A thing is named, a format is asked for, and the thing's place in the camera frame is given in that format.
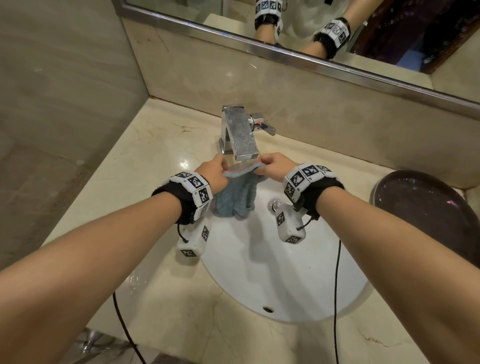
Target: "faucet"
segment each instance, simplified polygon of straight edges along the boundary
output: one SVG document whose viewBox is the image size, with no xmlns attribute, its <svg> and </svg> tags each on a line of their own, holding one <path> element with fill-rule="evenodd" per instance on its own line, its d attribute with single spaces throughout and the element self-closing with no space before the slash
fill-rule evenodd
<svg viewBox="0 0 480 364">
<path fill-rule="evenodd" d="M 264 116 L 255 112 L 248 115 L 243 105 L 222 106 L 220 149 L 222 154 L 233 154 L 237 162 L 258 157 L 253 132 L 265 130 L 275 135 L 275 128 L 265 122 Z"/>
</svg>

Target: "black cable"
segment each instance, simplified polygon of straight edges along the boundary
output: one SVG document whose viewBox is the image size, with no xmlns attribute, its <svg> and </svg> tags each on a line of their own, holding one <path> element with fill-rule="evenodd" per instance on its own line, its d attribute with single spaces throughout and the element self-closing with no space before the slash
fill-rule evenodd
<svg viewBox="0 0 480 364">
<path fill-rule="evenodd" d="M 137 353 L 137 355 L 140 358 L 140 361 L 142 362 L 142 364 L 147 364 L 144 357 L 142 356 L 142 354 L 138 350 L 137 345 L 133 342 L 132 337 L 130 336 L 130 333 L 127 330 L 127 325 L 125 325 L 125 322 L 123 321 L 123 317 L 120 314 L 119 305 L 117 303 L 117 295 L 115 294 L 115 292 L 113 292 L 112 298 L 113 298 L 113 305 L 115 306 L 115 311 L 117 312 L 117 316 L 118 316 L 120 324 L 123 328 L 123 332 L 125 333 L 125 336 L 128 339 L 128 342 L 133 347 L 133 350 L 135 350 L 135 352 Z"/>
<path fill-rule="evenodd" d="M 300 226 L 299 228 L 297 228 L 297 231 L 302 230 L 305 226 L 307 226 L 308 224 L 310 224 L 310 221 L 312 221 L 312 220 L 313 220 L 313 216 L 310 218 L 310 220 L 308 220 L 308 222 L 307 222 L 305 225 L 302 225 L 302 226 Z"/>
<path fill-rule="evenodd" d="M 180 232 L 180 224 L 177 224 L 177 231 L 178 231 L 178 233 L 179 233 L 179 236 L 180 236 L 181 239 L 183 240 L 183 242 L 184 242 L 185 244 L 188 243 L 188 240 L 185 239 L 185 238 L 182 236 L 181 232 Z"/>
<path fill-rule="evenodd" d="M 342 241 L 338 241 L 338 256 L 336 258 L 336 267 L 335 267 L 335 291 L 334 291 L 334 298 L 333 298 L 333 340 L 335 345 L 335 359 L 336 364 L 338 364 L 338 348 L 336 346 L 336 286 L 338 281 L 338 264 L 340 263 L 340 249 L 342 248 Z"/>
</svg>

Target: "blue towel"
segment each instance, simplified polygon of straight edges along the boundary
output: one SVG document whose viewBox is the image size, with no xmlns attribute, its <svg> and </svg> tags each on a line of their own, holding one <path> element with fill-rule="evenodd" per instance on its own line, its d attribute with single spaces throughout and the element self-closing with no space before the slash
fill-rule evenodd
<svg viewBox="0 0 480 364">
<path fill-rule="evenodd" d="M 236 217 L 238 220 L 248 217 L 255 209 L 257 184 L 266 179 L 253 173 L 253 170 L 264 165 L 255 163 L 244 170 L 224 172 L 228 185 L 215 195 L 213 212 L 216 216 Z"/>
</svg>

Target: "sink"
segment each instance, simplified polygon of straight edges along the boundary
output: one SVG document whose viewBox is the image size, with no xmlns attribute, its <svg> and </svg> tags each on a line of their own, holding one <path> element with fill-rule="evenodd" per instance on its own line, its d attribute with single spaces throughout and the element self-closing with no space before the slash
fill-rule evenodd
<svg viewBox="0 0 480 364">
<path fill-rule="evenodd" d="M 283 322 L 332 316 L 338 237 L 320 218 L 305 228 L 304 241 L 282 242 L 268 209 L 273 199 L 289 203 L 281 184 L 269 179 L 258 184 L 255 210 L 246 220 L 208 217 L 212 231 L 201 257 L 207 271 L 226 293 L 262 316 Z M 342 246 L 337 310 L 353 303 L 367 282 Z"/>
</svg>

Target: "mirror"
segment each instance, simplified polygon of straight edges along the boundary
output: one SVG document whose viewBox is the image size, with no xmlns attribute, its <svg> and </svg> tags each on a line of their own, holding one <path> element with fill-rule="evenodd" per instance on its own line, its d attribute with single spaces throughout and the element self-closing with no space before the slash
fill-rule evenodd
<svg viewBox="0 0 480 364">
<path fill-rule="evenodd" d="M 128 3 L 480 102 L 478 0 Z"/>
</svg>

